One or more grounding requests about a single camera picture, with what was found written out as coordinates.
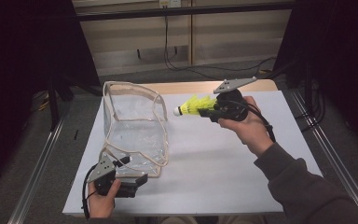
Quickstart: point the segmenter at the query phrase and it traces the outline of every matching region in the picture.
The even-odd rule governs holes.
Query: transparent container
[[[105,143],[100,157],[130,156],[118,177],[158,177],[168,163],[167,110],[158,92],[129,82],[103,85]]]

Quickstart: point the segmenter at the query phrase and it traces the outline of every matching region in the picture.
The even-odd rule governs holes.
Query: gray floor
[[[255,65],[256,63],[225,63],[219,64],[219,66],[243,68]],[[264,64],[261,69],[271,68],[272,65],[273,61]],[[198,72],[208,74],[208,76],[217,79],[251,77],[255,74],[255,70],[229,72],[208,68],[197,69]],[[211,79],[188,70],[174,72],[162,69],[101,77],[101,82],[106,80],[147,83]],[[285,87],[284,77],[279,77],[275,81],[283,91],[293,115],[299,115],[301,112],[297,109],[290,91]],[[74,89],[74,93],[76,96],[72,103],[60,102],[61,108],[65,108],[69,104],[69,113],[62,126],[57,143],[48,159],[46,170],[42,175],[41,182],[37,186],[36,194],[27,211],[24,223],[85,223],[83,218],[64,215],[62,209],[71,188],[72,180],[75,177],[77,166],[88,142],[101,99],[78,89]],[[34,104],[38,106],[40,102],[35,101]],[[347,128],[345,119],[341,117],[339,111],[329,101],[326,103],[326,108],[325,119],[321,126],[358,183],[358,136]],[[298,119],[297,121],[299,128],[305,127],[306,123],[303,119]],[[0,223],[8,222],[46,143],[49,127],[50,116],[48,108],[42,111],[35,111],[27,122],[22,138],[19,140],[11,160],[5,167],[2,167],[2,177],[0,178]],[[310,146],[315,160],[323,170],[324,176],[343,188],[313,134],[311,132],[304,132],[304,137]],[[270,224],[286,223],[282,214],[266,215],[266,217]],[[120,219],[125,223],[134,223],[133,217],[121,217]]]

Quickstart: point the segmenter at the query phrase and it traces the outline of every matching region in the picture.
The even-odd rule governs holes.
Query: person's left hand
[[[99,195],[94,182],[89,183],[89,217],[110,217],[115,208],[115,197],[120,188],[120,180],[116,179],[106,196]]]

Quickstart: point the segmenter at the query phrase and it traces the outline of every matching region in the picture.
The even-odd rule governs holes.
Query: human hand
[[[245,96],[243,99],[260,111],[252,96]],[[263,121],[251,111],[249,111],[248,116],[243,121],[219,119],[218,122],[220,127],[235,132],[242,143],[247,145],[249,150],[257,157],[260,157],[273,144],[267,134]]]
[[[110,217],[115,208],[115,197],[120,188],[120,180],[116,179],[106,196],[99,195],[94,182],[89,183],[89,217]]]

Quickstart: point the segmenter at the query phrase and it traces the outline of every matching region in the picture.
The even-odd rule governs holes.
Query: badminton shuttlecock
[[[175,116],[181,116],[184,114],[188,115],[199,115],[199,109],[213,109],[216,99],[211,99],[209,96],[198,98],[197,95],[193,95],[181,106],[176,107],[173,110]]]

